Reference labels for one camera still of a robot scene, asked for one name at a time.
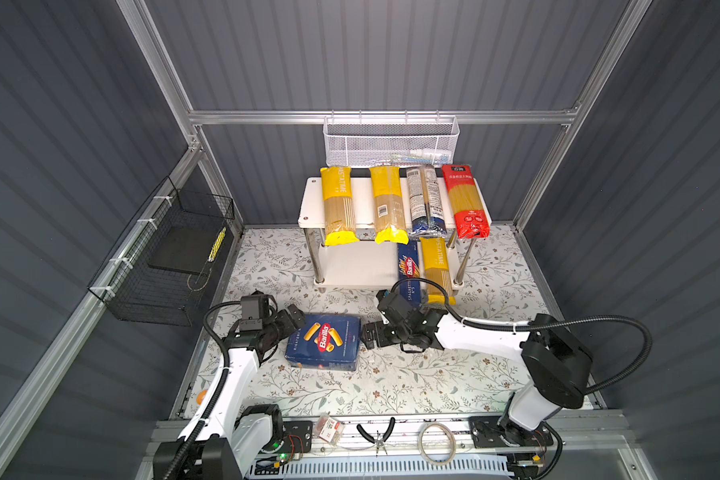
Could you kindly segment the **yellow Pastatime bag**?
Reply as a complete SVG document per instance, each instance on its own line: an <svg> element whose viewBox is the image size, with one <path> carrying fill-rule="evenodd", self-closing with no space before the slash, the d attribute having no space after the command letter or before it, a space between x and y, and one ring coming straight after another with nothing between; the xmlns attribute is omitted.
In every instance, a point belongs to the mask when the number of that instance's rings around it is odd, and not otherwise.
<svg viewBox="0 0 720 480"><path fill-rule="evenodd" d="M350 167L321 169L327 247L358 242L351 188Z"/></svg>
<svg viewBox="0 0 720 480"><path fill-rule="evenodd" d="M441 237L422 238L420 244L425 278L440 285L448 294L448 303L454 305L456 300L452 289L445 240Z"/></svg>
<svg viewBox="0 0 720 480"><path fill-rule="evenodd" d="M399 168L377 166L370 169L374 197L375 242L408 244Z"/></svg>

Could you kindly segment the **clear blue spaghetti bag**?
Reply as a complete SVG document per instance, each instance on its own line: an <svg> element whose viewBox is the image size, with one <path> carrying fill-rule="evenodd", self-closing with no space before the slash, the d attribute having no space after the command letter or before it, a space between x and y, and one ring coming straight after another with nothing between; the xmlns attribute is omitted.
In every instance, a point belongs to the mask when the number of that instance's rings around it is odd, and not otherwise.
<svg viewBox="0 0 720 480"><path fill-rule="evenodd" d="M406 169L412 228L419 238L444 238L447 234L438 177L432 166Z"/></svg>

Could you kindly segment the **blue Barilla spaghetti box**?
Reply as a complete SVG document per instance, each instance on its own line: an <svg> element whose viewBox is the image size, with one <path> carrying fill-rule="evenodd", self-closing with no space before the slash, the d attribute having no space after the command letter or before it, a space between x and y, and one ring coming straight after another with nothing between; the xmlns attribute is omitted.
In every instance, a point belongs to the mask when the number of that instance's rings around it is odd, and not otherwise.
<svg viewBox="0 0 720 480"><path fill-rule="evenodd" d="M414 307L419 307L422 303L421 270L418 244L413 240L397 245L397 275L403 281L397 292Z"/></svg>

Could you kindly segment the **red spaghetti bag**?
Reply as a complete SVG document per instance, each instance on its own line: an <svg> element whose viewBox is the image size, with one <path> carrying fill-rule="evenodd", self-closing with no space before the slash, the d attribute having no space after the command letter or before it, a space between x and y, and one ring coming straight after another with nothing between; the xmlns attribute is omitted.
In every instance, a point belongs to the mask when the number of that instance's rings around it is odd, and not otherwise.
<svg viewBox="0 0 720 480"><path fill-rule="evenodd" d="M443 177L460 239L490 235L488 215L468 165L443 165Z"/></svg>

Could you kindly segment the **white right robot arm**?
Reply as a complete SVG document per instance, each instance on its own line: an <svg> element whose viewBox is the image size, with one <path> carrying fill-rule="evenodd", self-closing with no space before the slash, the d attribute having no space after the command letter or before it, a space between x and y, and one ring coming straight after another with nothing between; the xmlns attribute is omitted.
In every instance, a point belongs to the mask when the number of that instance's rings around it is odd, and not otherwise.
<svg viewBox="0 0 720 480"><path fill-rule="evenodd" d="M550 315L519 323L490 322L458 314L449 300L415 306L390 290L377 294L377 308L381 319L361 327L367 349L463 350L523 364L528 380L511 394L498 421L506 436L535 431L559 411L581 408L588 396L593 355Z"/></svg>

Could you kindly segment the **dark blue pasta box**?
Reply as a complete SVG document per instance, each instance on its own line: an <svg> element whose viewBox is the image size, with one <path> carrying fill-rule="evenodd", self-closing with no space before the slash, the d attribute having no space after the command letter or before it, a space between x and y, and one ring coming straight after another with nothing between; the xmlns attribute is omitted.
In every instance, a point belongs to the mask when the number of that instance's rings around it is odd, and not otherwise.
<svg viewBox="0 0 720 480"><path fill-rule="evenodd" d="M285 359L298 368L355 371L360 327L357 316L308 313L305 326L290 336Z"/></svg>

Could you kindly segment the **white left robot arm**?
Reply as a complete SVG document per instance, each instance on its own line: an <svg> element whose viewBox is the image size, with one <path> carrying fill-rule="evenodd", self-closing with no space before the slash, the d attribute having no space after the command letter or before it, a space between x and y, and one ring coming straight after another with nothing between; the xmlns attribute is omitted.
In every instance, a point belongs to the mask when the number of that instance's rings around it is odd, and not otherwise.
<svg viewBox="0 0 720 480"><path fill-rule="evenodd" d="M303 448L288 438L280 407L243 407L251 381L279 343L305 326L303 311L278 307L260 291L211 306L203 329L221 357L199 410L152 460L156 479L244 479L251 469L278 469Z"/></svg>

